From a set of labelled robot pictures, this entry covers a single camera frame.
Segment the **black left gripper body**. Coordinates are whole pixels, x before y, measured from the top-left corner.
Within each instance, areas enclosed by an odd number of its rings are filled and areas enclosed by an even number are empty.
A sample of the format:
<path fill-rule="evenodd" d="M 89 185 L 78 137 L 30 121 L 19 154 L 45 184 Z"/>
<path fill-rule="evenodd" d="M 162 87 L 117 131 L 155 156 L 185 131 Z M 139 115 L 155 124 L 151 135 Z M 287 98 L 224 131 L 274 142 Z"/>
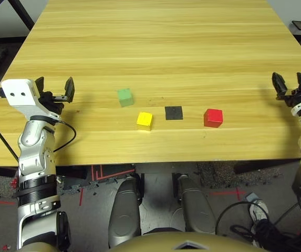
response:
<path fill-rule="evenodd" d="M 39 91 L 38 101 L 50 112 L 61 114 L 64 108 L 63 102 L 68 102 L 68 96 L 54 96 L 50 91 Z"/>

